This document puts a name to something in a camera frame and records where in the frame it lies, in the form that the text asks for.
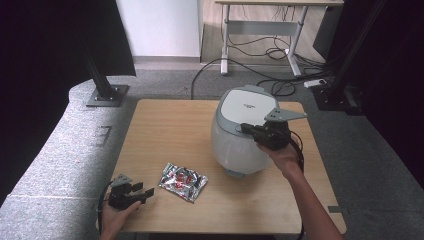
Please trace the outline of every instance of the person's right arm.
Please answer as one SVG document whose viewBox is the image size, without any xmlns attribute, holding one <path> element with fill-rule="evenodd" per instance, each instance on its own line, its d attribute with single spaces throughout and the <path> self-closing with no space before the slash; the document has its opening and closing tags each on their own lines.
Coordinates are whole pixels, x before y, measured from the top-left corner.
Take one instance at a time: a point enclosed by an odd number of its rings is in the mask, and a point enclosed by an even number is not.
<svg viewBox="0 0 424 240">
<path fill-rule="evenodd" d="M 259 144 L 258 147 L 271 157 L 290 183 L 308 239 L 344 239 L 303 175 L 293 146 L 289 144 L 277 151 Z"/>
</svg>

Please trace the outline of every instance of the foil wrapper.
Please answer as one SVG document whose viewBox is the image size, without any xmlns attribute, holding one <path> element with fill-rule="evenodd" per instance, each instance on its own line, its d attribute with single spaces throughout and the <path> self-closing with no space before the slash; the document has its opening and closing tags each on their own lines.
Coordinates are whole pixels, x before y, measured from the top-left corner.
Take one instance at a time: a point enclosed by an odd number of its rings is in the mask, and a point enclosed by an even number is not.
<svg viewBox="0 0 424 240">
<path fill-rule="evenodd" d="M 206 176 L 196 171 L 168 163 L 163 169 L 159 186 L 194 203 L 207 181 Z"/>
</svg>

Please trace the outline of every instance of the white desk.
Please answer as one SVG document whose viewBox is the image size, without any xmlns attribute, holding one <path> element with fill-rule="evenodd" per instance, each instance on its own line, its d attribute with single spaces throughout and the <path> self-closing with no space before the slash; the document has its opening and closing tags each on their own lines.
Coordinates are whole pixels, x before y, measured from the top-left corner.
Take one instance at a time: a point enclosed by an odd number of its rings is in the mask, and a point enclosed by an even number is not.
<svg viewBox="0 0 424 240">
<path fill-rule="evenodd" d="M 245 35 L 278 35 L 293 36 L 290 49 L 286 49 L 287 59 L 293 74 L 301 75 L 294 52 L 299 41 L 300 33 L 309 6 L 342 6 L 342 0 L 215 0 L 215 3 L 225 6 L 224 15 L 224 46 L 222 48 L 221 74 L 228 73 L 228 36 L 229 34 Z M 277 5 L 303 6 L 302 14 L 297 22 L 268 22 L 268 21 L 236 21 L 230 20 L 231 5 Z"/>
</svg>

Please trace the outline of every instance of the wooden table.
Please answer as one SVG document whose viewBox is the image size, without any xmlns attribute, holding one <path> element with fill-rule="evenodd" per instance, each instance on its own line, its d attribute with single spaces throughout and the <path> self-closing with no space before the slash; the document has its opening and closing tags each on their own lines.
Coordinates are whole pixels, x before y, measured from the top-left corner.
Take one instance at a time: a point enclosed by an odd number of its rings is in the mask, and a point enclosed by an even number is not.
<svg viewBox="0 0 424 240">
<path fill-rule="evenodd" d="M 300 33 L 305 22 L 309 6 L 343 6 L 343 0 L 215 0 L 215 3 L 225 6 L 224 17 L 224 46 L 222 47 L 221 74 L 228 73 L 228 36 L 229 34 L 293 36 L 290 48 L 286 49 L 287 59 L 294 76 L 302 75 L 297 65 L 294 53 Z M 241 21 L 230 20 L 231 5 L 276 5 L 302 6 L 302 14 L 294 22 L 275 21 Z"/>
<path fill-rule="evenodd" d="M 135 212 L 123 231 L 150 233 L 299 233 L 301 219 L 286 179 L 271 167 L 244 178 L 226 175 L 210 146 L 212 118 L 219 101 L 141 100 L 121 150 L 113 178 L 126 174 L 155 195 Z M 282 108 L 303 112 L 299 103 Z M 304 142 L 305 175 L 321 203 L 338 206 L 307 119 L 289 123 Z M 194 203 L 158 186 L 168 162 L 206 175 Z M 341 232 L 341 213 L 330 213 Z"/>
</svg>

